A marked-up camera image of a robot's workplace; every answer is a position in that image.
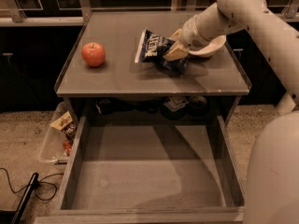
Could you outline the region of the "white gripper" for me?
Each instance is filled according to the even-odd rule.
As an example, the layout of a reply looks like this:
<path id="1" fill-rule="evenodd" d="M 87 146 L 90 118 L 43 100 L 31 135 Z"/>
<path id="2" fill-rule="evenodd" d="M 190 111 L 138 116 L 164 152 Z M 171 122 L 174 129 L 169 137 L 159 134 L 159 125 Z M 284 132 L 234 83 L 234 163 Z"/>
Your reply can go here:
<path id="1" fill-rule="evenodd" d="M 197 15 L 188 19 L 181 29 L 177 29 L 170 39 L 176 41 L 170 49 L 163 55 L 163 58 L 169 62 L 185 58 L 189 50 L 199 50 L 206 47 L 209 41 L 199 32 L 196 26 Z"/>

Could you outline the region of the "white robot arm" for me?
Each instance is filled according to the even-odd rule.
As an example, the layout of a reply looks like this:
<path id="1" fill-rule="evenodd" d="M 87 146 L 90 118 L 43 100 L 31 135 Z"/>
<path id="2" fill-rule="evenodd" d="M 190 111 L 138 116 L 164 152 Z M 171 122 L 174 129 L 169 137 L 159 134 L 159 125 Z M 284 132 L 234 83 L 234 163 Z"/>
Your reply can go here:
<path id="1" fill-rule="evenodd" d="M 168 61 L 207 47 L 220 36 L 244 30 L 261 52 L 252 60 L 253 89 L 264 95 L 285 94 L 299 103 L 298 31 L 273 13 L 266 0 L 216 0 L 174 33 Z M 270 121 L 251 149 L 243 224 L 299 224 L 299 112 L 288 106 Z"/>

